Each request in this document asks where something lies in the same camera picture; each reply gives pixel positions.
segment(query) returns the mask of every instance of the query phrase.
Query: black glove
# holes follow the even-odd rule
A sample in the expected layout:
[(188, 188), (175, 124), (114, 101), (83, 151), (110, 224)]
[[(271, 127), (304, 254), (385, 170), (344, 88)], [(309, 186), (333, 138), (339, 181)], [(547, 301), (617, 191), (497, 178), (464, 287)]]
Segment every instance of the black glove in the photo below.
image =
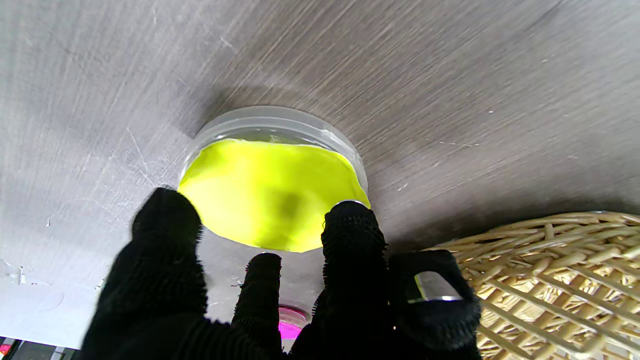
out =
[(449, 251), (394, 255), (389, 272), (390, 303), (405, 351), (426, 352), (428, 359), (481, 359), (480, 302)]

